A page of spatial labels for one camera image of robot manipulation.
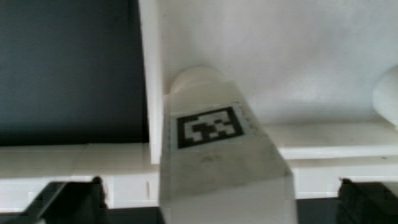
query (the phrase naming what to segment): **white structure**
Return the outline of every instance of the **white structure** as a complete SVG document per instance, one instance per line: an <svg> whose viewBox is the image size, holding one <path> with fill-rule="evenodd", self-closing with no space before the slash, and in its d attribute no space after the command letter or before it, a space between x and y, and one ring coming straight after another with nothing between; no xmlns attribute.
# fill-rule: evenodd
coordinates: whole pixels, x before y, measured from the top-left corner
<svg viewBox="0 0 398 224"><path fill-rule="evenodd" d="M293 224L291 171L238 89L206 68L190 69L177 80L159 164L165 222Z"/></svg>

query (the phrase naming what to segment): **black background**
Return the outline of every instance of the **black background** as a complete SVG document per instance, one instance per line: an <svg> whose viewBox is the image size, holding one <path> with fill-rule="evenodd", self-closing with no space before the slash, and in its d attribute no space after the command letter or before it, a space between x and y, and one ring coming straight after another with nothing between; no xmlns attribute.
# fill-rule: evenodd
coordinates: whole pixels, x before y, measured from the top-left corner
<svg viewBox="0 0 398 224"><path fill-rule="evenodd" d="M136 0L0 0L0 145L145 142Z"/></svg>

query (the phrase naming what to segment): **white wall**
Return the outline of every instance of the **white wall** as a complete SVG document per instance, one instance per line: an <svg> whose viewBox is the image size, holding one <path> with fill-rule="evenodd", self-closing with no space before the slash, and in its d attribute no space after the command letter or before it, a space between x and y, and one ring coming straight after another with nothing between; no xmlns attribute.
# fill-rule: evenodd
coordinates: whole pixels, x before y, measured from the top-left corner
<svg viewBox="0 0 398 224"><path fill-rule="evenodd" d="M195 65L234 79L264 124L360 121L398 63L396 0L161 0L165 82Z"/></svg>

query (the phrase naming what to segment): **qr-like tag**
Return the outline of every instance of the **qr-like tag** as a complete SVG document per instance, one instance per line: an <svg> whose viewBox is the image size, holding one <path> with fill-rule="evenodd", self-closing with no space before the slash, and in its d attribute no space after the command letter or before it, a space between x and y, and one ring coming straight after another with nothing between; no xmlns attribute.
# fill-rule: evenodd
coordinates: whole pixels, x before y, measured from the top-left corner
<svg viewBox="0 0 398 224"><path fill-rule="evenodd" d="M172 119L172 122L170 147L177 150L215 141L229 140L248 132L248 123L238 103L179 116Z"/></svg>

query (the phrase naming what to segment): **white shelf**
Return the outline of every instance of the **white shelf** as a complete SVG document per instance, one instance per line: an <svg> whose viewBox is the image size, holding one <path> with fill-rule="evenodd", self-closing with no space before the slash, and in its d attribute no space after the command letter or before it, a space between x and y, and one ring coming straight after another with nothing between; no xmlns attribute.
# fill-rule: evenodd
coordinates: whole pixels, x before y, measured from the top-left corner
<svg viewBox="0 0 398 224"><path fill-rule="evenodd" d="M339 178L398 182L398 132L382 121L264 127L295 173L296 198L337 196Z"/></svg>

